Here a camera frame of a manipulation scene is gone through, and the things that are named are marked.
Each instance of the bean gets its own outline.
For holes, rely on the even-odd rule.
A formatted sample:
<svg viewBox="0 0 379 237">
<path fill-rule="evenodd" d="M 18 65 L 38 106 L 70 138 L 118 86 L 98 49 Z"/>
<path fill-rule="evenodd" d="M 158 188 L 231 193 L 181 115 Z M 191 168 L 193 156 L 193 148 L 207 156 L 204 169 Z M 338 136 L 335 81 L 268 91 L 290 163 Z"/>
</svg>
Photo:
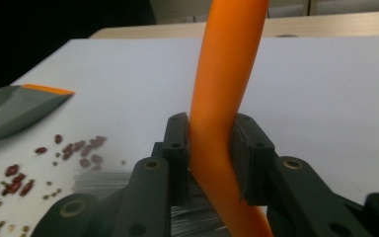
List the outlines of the bean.
<svg viewBox="0 0 379 237">
<path fill-rule="evenodd" d="M 92 162 L 94 162 L 95 164 L 101 164 L 101 163 L 103 163 L 103 158 L 102 158 L 101 156 L 99 156 L 99 155 L 93 155 L 93 156 L 91 157 L 91 160 L 92 160 Z"/>
<path fill-rule="evenodd" d="M 23 173 L 19 174 L 16 178 L 14 178 L 12 180 L 12 183 L 19 183 L 21 182 L 24 178 L 26 177 L 26 175 L 24 175 Z"/>
<path fill-rule="evenodd" d="M 36 154 L 43 154 L 46 151 L 47 151 L 47 148 L 45 148 L 45 147 L 42 146 L 42 147 L 37 148 L 36 151 L 35 151 L 35 153 Z"/>
<path fill-rule="evenodd" d="M 10 232 L 14 231 L 14 230 L 15 230 L 15 225 L 14 225 L 14 224 L 9 225 L 9 226 L 8 226 L 8 230 L 9 230 Z"/>
<path fill-rule="evenodd" d="M 81 140 L 81 141 L 78 141 L 78 142 L 75 142 L 75 145 L 73 147 L 73 150 L 74 151 L 79 151 L 80 149 L 82 149 L 82 147 L 85 145 L 85 141 L 84 140 Z"/>
<path fill-rule="evenodd" d="M 72 143 L 69 143 L 67 144 L 64 148 L 63 148 L 63 152 L 66 153 L 68 151 L 72 151 L 72 148 L 73 148 L 73 144 Z"/>
<path fill-rule="evenodd" d="M 66 151 L 66 152 L 63 154 L 62 159 L 63 159 L 63 160 L 67 160 L 67 159 L 69 159 L 69 158 L 72 156 L 72 154 L 73 154 L 73 151 L 72 151 L 72 150 L 68 150 L 68 151 Z"/>
<path fill-rule="evenodd" d="M 81 164 L 83 168 L 88 168 L 91 165 L 91 162 L 89 162 L 89 160 L 85 158 L 79 160 L 79 163 Z"/>
<path fill-rule="evenodd" d="M 20 192 L 20 196 L 25 196 L 34 185 L 34 180 L 30 180 Z"/>
<path fill-rule="evenodd" d="M 63 140 L 63 137 L 62 137 L 60 134 L 56 134 L 56 135 L 54 136 L 54 142 L 55 142 L 56 144 L 60 144 L 60 142 L 62 142 L 62 140 Z"/>
<path fill-rule="evenodd" d="M 89 140 L 89 143 L 91 143 L 92 147 L 94 147 L 94 148 L 97 148 L 98 144 L 99 144 L 97 139 L 91 139 L 91 140 Z"/>
<path fill-rule="evenodd" d="M 23 232 L 29 232 L 29 230 L 30 230 L 29 226 L 27 225 L 23 226 Z"/>
<path fill-rule="evenodd" d="M 106 141 L 105 137 L 103 137 L 103 136 L 97 136 L 96 139 L 94 140 L 93 146 L 95 148 L 100 147 L 100 146 L 102 146 L 104 144 L 105 141 Z"/>
<path fill-rule="evenodd" d="M 9 192 L 9 186 L 5 190 L 2 191 L 1 196 L 7 195 L 8 192 Z"/>
<path fill-rule="evenodd" d="M 18 183 L 13 183 L 13 184 L 11 184 L 8 188 L 8 193 L 9 194 L 14 194 L 14 193 L 16 193 L 17 192 L 17 190 L 21 187 L 21 185 L 22 185 L 23 183 L 22 182 L 18 182 Z"/>
<path fill-rule="evenodd" d="M 86 145 L 84 147 L 84 149 L 82 150 L 82 152 L 81 152 L 81 156 L 82 157 L 86 157 L 89 154 L 89 152 L 91 151 L 92 148 L 93 148 L 92 145 Z"/>
<path fill-rule="evenodd" d="M 17 164 L 14 164 L 14 165 L 7 168 L 7 170 L 5 172 L 5 176 L 6 177 L 13 176 L 13 175 L 17 174 L 19 170 L 20 170 L 20 166 Z"/>
</svg>

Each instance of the table surface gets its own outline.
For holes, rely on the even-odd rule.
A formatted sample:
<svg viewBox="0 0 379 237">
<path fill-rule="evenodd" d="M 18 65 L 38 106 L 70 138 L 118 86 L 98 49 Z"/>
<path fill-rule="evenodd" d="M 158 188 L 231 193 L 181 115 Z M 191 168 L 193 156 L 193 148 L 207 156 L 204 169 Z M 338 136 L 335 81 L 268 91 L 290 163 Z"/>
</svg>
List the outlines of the table surface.
<svg viewBox="0 0 379 237">
<path fill-rule="evenodd" d="M 205 23 L 107 28 L 92 39 L 199 38 Z M 264 37 L 379 36 L 379 12 L 266 19 Z"/>
</svg>

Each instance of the orange strip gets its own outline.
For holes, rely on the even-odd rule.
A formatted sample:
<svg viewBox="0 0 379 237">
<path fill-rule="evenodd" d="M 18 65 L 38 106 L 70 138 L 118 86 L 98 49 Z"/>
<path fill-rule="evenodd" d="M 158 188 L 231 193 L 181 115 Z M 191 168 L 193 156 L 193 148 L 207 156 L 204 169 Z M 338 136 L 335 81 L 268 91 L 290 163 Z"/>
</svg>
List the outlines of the orange strip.
<svg viewBox="0 0 379 237">
<path fill-rule="evenodd" d="M 58 94 L 58 95 L 75 94 L 72 91 L 68 91 L 68 90 L 64 90 L 64 89 L 59 89 L 59 88 L 54 88 L 54 87 L 35 85 L 35 84 L 24 84 L 21 87 L 28 88 L 28 89 L 33 89 L 33 90 L 38 90 L 38 91 L 50 92 L 50 93 L 54 93 L 54 94 Z"/>
<path fill-rule="evenodd" d="M 189 116 L 190 171 L 232 236 L 272 236 L 257 206 L 240 201 L 229 154 L 231 129 L 265 23 L 267 0 L 213 0 Z"/>
</svg>

